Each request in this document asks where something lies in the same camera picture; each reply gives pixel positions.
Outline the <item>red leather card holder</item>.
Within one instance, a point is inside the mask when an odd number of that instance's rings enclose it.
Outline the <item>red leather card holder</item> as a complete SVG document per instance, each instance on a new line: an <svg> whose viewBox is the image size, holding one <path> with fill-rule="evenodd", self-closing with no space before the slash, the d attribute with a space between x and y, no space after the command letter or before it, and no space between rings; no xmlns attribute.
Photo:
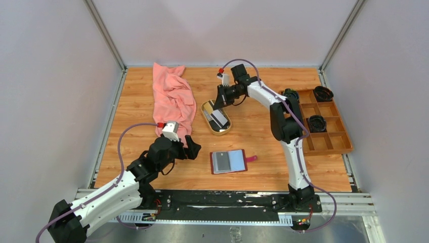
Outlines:
<svg viewBox="0 0 429 243"><path fill-rule="evenodd" d="M244 149L229 150L229 151L218 151L218 152L227 152L228 153L229 159L230 159L231 170L228 172L217 173L215 170L215 153L216 152L211 152L210 153L210 166L211 166L211 173L213 175L236 173L236 172L245 172L245 171L247 171L247 164L258 159L258 157L256 155L247 157L245 155Z"/></svg>

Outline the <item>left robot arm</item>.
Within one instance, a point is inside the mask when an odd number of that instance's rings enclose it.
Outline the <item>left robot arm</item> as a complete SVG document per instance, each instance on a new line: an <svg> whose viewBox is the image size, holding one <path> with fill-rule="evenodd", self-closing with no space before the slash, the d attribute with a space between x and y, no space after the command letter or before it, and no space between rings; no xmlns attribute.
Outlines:
<svg viewBox="0 0 429 243"><path fill-rule="evenodd" d="M47 230L54 242L85 242L100 226L121 213L156 203L151 182L177 159L195 160L201 145L191 136L186 143L158 137L125 171L108 184L73 202L61 200L51 213Z"/></svg>

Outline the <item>grey striped credit card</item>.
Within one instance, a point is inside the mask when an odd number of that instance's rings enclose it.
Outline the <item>grey striped credit card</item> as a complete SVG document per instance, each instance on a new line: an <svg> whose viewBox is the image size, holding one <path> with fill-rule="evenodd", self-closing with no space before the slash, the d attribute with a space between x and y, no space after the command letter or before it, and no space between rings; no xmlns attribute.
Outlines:
<svg viewBox="0 0 429 243"><path fill-rule="evenodd" d="M223 115L222 112L220 112L219 110L214 110L211 114L210 114L212 120L214 120L214 122L220 127L224 127L226 125L226 123L228 122L228 119Z"/></svg>

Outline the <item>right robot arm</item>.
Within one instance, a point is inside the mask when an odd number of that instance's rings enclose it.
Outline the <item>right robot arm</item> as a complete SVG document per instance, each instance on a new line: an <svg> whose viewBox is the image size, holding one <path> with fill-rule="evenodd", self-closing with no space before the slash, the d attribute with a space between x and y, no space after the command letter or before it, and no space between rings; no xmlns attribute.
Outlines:
<svg viewBox="0 0 429 243"><path fill-rule="evenodd" d="M285 203L277 208L291 207L302 211L315 195L314 186L305 165L303 139L308 135L298 100L292 95L283 96L269 88L258 75L251 77L244 65L232 67L234 84L220 68L217 77L222 84L217 87L215 110L233 105L241 96L253 98L269 110L273 137L280 142L286 157L289 181Z"/></svg>

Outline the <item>yellow oval tray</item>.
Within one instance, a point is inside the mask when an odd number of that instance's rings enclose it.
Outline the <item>yellow oval tray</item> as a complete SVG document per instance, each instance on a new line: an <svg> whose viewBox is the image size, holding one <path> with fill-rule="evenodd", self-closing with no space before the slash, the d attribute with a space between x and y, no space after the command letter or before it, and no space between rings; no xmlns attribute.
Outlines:
<svg viewBox="0 0 429 243"><path fill-rule="evenodd" d="M201 104L201 112L212 134L222 136L230 131L232 122L223 109L215 110L213 106L214 100L208 100Z"/></svg>

